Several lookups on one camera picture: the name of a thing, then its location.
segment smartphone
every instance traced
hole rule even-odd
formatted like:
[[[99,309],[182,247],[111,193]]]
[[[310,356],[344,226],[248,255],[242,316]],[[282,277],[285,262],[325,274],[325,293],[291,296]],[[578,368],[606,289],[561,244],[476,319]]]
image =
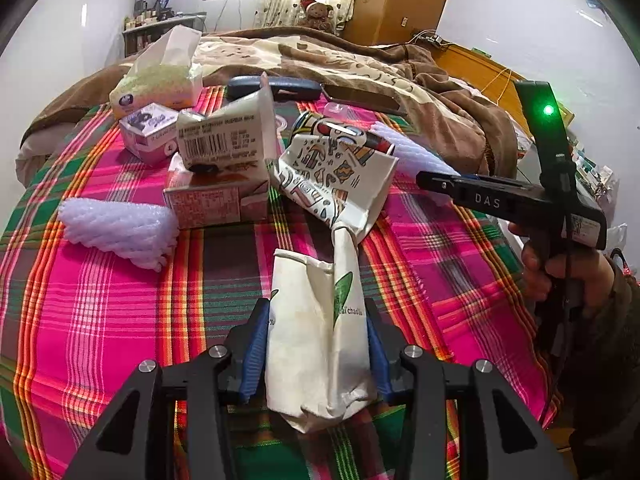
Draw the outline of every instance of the smartphone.
[[[386,95],[335,85],[322,85],[322,93],[332,103],[357,106],[365,110],[406,117],[404,107],[395,99]]]

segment teddy bear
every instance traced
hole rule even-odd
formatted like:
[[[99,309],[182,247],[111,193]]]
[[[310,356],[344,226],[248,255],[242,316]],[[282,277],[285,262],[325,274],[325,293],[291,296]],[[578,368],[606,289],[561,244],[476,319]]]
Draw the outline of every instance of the teddy bear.
[[[305,17],[298,20],[298,25],[334,34],[334,24],[331,21],[334,8],[331,5],[315,0],[300,0],[300,6],[305,10]]]

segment blue gripper pad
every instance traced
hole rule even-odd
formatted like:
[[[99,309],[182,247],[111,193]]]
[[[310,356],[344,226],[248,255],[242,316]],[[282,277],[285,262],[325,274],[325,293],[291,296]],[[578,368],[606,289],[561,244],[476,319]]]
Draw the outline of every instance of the blue gripper pad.
[[[367,336],[369,338],[369,365],[371,366],[371,375],[376,381],[378,393],[389,402],[393,393],[391,388],[391,379],[389,375],[389,361],[385,355],[385,349],[380,342],[378,332],[376,332],[371,318],[367,316]]]
[[[242,402],[249,402],[260,383],[260,376],[267,359],[267,333],[269,331],[269,306],[260,313],[254,333],[242,361],[242,381],[238,392]]]

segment brown blanket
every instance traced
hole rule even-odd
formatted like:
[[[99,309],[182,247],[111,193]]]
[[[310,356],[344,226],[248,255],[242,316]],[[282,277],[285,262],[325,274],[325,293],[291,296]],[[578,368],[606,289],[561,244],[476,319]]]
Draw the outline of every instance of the brown blanket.
[[[389,95],[404,105],[426,144],[456,170],[515,174],[516,136],[507,114],[450,82],[422,47],[371,48],[309,28],[273,27],[203,36],[194,61],[204,67],[205,86],[265,71]],[[121,63],[76,83],[43,110],[24,138],[80,120],[89,108],[108,101],[128,70]]]

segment green leaf print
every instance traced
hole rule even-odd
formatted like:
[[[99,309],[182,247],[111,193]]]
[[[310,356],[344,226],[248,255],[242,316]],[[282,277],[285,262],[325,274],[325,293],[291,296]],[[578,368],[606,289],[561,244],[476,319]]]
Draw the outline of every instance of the green leaf print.
[[[340,311],[344,307],[344,303],[347,301],[347,296],[351,290],[351,282],[353,281],[353,272],[347,272],[337,282],[335,282],[334,290],[334,325]]]

